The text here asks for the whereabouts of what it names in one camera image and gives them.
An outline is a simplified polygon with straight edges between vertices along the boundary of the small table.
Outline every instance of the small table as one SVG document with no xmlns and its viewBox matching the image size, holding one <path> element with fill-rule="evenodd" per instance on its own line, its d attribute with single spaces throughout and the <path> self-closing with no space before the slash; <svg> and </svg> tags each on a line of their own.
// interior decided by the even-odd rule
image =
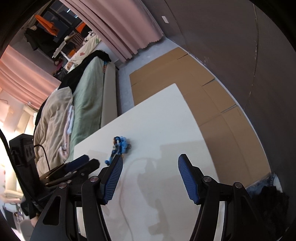
<svg viewBox="0 0 296 241">
<path fill-rule="evenodd" d="M 199 206 L 189 199 L 178 170 L 178 157 L 187 154 L 204 175 L 218 180 L 198 125 L 176 84 L 119 116 L 78 145 L 83 154 L 106 166 L 113 137 L 125 136 L 132 148 L 123 158 L 113 199 L 102 206 L 112 241 L 189 240 Z M 221 239 L 224 203 L 220 203 L 215 240 Z M 78 215 L 81 233 L 83 223 Z"/>
</svg>

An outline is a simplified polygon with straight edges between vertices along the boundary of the gray wall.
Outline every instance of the gray wall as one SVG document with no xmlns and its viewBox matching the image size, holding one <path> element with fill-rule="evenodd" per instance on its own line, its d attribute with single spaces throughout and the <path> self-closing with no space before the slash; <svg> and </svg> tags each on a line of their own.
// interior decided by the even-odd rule
<svg viewBox="0 0 296 241">
<path fill-rule="evenodd" d="M 50 75 L 57 69 L 53 60 L 47 57 L 43 52 L 39 49 L 33 51 L 31 45 L 25 38 L 22 38 L 19 42 L 12 45 L 12 47 Z"/>
<path fill-rule="evenodd" d="M 166 37 L 199 59 L 251 120 L 296 216 L 296 53 L 248 0 L 142 0 Z M 166 16 L 169 24 L 161 16 Z"/>
</svg>

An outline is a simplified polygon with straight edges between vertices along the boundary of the orange-pink curtain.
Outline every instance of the orange-pink curtain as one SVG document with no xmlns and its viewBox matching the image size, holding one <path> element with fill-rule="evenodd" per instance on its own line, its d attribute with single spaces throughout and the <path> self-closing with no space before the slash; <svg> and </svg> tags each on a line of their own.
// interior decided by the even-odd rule
<svg viewBox="0 0 296 241">
<path fill-rule="evenodd" d="M 60 83 L 11 46 L 6 48 L 0 59 L 0 87 L 37 109 Z"/>
<path fill-rule="evenodd" d="M 60 0 L 125 62 L 163 33 L 139 0 Z"/>
</svg>

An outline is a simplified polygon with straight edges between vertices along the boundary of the cardboard box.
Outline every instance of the cardboard box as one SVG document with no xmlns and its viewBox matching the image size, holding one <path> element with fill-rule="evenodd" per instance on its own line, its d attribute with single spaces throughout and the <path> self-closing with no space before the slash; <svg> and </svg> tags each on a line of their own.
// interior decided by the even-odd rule
<svg viewBox="0 0 296 241">
<path fill-rule="evenodd" d="M 130 74 L 135 105 L 176 83 L 206 141 L 220 182 L 245 187 L 270 173 L 248 120 L 214 76 L 176 48 Z"/>
</svg>

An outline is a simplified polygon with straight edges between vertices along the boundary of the black fluffy object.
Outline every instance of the black fluffy object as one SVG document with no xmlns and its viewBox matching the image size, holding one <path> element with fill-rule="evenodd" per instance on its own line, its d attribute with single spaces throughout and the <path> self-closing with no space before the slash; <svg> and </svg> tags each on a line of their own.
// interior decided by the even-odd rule
<svg viewBox="0 0 296 241">
<path fill-rule="evenodd" d="M 278 240 L 287 229 L 289 197 L 278 191 L 275 186 L 265 186 L 252 200 L 259 210 L 271 240 Z"/>
</svg>

